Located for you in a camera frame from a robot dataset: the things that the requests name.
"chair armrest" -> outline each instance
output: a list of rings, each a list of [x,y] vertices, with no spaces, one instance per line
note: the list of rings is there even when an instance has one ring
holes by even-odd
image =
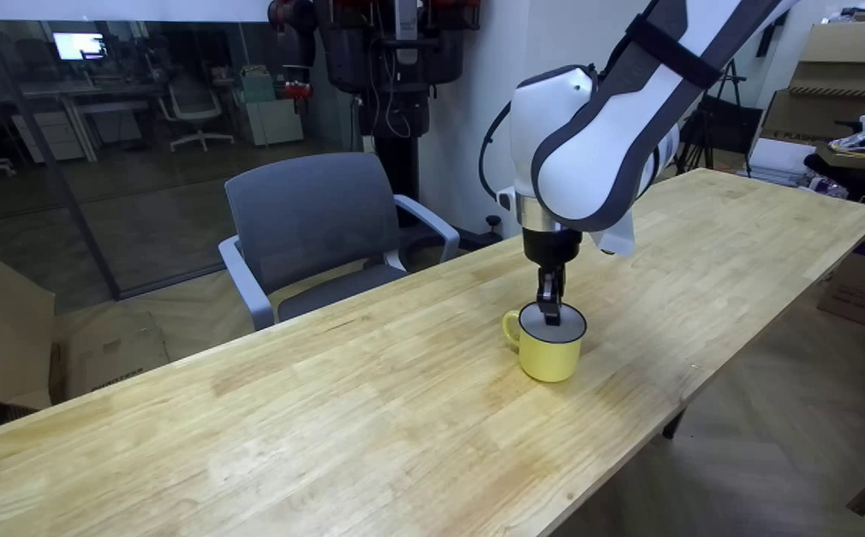
[[[443,222],[437,213],[429,213],[425,204],[394,195],[398,207],[409,215],[414,215],[419,222],[425,222],[426,227],[434,227],[443,237],[443,257],[440,261],[450,261],[461,255],[461,234],[458,227],[450,227],[447,222]]]
[[[159,107],[164,113],[167,124],[176,124],[176,118],[167,110],[164,100],[159,97]]]
[[[256,285],[249,261],[243,257],[238,239],[237,237],[225,239],[219,246],[219,251],[221,251],[221,261],[231,273],[237,292],[243,295],[243,301],[250,310],[253,330],[261,331],[261,330],[276,327],[276,309],[267,298],[264,288]]]

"chair backrest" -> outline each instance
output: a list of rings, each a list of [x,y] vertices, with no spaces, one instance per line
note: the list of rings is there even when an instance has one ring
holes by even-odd
[[[186,118],[221,118],[219,100],[210,86],[194,79],[180,79],[171,84],[171,107],[180,121]]]
[[[689,118],[684,137],[687,145],[698,145],[707,149],[726,149],[726,154],[752,154],[755,134],[757,134],[760,110],[757,107],[741,107],[713,97],[704,97]]]
[[[400,243],[394,192],[370,154],[289,158],[225,188],[238,248],[267,292]]]

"black cable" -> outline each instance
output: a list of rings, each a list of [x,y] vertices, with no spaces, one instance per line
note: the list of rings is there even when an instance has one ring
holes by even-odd
[[[661,172],[664,172],[664,154],[661,149],[652,149],[652,179],[649,179],[649,188],[655,186],[655,179],[661,177]]]
[[[486,179],[486,154],[491,154],[491,145],[494,145],[494,134],[498,131],[498,125],[505,124],[505,118],[511,118],[511,110],[513,110],[513,104],[507,103],[502,110],[498,110],[498,118],[494,121],[494,125],[486,128],[486,137],[483,137],[483,145],[480,145],[480,186],[483,186],[483,192],[495,200],[495,192],[494,192],[494,186],[491,186],[491,179]]]
[[[398,104],[398,61],[394,58],[382,58],[386,63],[386,72],[392,76],[392,94],[388,94],[388,103],[386,103],[386,110],[382,110],[382,124],[386,128],[400,137],[400,142],[411,142],[411,124],[409,124],[409,107],[400,103],[400,110],[394,113],[394,104]]]

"monitor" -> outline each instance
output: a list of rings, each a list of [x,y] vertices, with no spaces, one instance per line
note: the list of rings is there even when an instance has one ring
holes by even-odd
[[[55,34],[55,48],[67,63],[104,61],[103,34]]]

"desk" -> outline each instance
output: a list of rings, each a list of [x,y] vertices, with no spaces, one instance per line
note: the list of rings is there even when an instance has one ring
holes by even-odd
[[[543,534],[865,237],[865,207],[689,173],[641,251],[589,246],[579,376],[538,385],[498,321],[519,243],[0,428],[0,534]]]
[[[83,118],[94,113],[136,113],[150,107],[148,100],[159,94],[155,84],[122,84],[122,86],[97,86],[86,82],[64,82],[64,84],[24,84],[22,97],[24,100],[55,100],[64,104],[67,121],[73,124],[73,134],[79,142],[79,149],[83,154],[86,163],[98,163],[97,145],[89,137],[89,128]]]

